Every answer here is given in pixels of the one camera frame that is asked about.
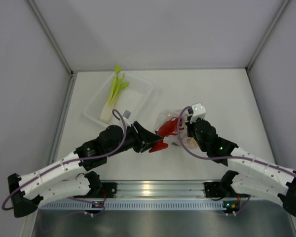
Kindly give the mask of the red fake lobster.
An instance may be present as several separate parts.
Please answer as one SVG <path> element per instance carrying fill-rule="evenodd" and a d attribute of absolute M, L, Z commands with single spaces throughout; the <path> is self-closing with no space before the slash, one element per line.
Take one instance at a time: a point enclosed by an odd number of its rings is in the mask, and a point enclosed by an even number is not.
<path fill-rule="evenodd" d="M 155 134 L 158 134 L 164 139 L 165 137 L 169 136 L 177 136 L 177 123 L 179 118 L 178 117 L 172 117 L 168 120 L 166 120 L 156 131 Z M 168 144 L 163 141 L 163 149 L 168 148 Z"/>

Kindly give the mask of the clear zip top bag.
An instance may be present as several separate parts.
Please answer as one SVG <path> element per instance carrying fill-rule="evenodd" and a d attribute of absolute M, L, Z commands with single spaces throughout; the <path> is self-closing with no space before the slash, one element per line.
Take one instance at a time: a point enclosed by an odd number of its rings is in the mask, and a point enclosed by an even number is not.
<path fill-rule="evenodd" d="M 177 122 L 181 110 L 163 110 L 159 113 L 156 124 L 155 133 L 163 138 L 162 141 L 157 142 L 150 150 L 150 153 L 164 150 L 172 146 L 181 146 L 178 139 Z M 180 120 L 179 132 L 183 144 L 188 149 L 195 149 L 197 143 L 193 138 L 187 136 L 187 128 L 183 119 L 187 118 L 187 114 L 182 115 Z"/>

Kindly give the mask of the fake green leek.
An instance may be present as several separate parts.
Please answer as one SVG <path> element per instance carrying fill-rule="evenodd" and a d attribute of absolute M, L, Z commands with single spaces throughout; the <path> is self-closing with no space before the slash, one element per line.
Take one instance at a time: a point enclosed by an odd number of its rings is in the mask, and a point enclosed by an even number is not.
<path fill-rule="evenodd" d="M 115 76 L 111 84 L 109 96 L 100 113 L 100 121 L 104 123 L 108 123 L 109 120 L 111 119 L 111 116 L 112 116 L 111 112 L 115 108 L 119 94 L 123 89 L 125 89 L 129 85 L 128 81 L 124 81 L 125 73 L 123 73 L 122 77 L 119 78 L 119 75 L 121 73 L 120 65 L 116 65 L 114 72 L 115 72 Z"/>

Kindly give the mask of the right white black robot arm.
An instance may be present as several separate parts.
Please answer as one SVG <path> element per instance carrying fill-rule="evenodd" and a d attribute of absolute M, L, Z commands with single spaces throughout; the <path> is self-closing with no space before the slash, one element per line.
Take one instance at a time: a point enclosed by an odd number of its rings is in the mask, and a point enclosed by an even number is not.
<path fill-rule="evenodd" d="M 269 200 L 296 217 L 296 170 L 267 162 L 221 138 L 211 124 L 201 118 L 186 122 L 192 137 L 206 159 L 220 163 L 235 175 L 221 182 L 221 192 L 256 196 Z"/>

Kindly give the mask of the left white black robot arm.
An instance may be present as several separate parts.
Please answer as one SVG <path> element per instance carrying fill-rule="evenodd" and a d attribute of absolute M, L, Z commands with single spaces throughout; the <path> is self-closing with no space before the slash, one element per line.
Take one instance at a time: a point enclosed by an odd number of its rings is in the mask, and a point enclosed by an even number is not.
<path fill-rule="evenodd" d="M 95 168 L 106 164 L 110 156 L 127 150 L 143 153 L 162 140 L 138 122 L 125 128 L 110 125 L 97 138 L 83 143 L 59 161 L 26 175 L 10 175 L 14 216 L 25 217 L 45 204 L 64 198 L 97 197 L 102 183 Z"/>

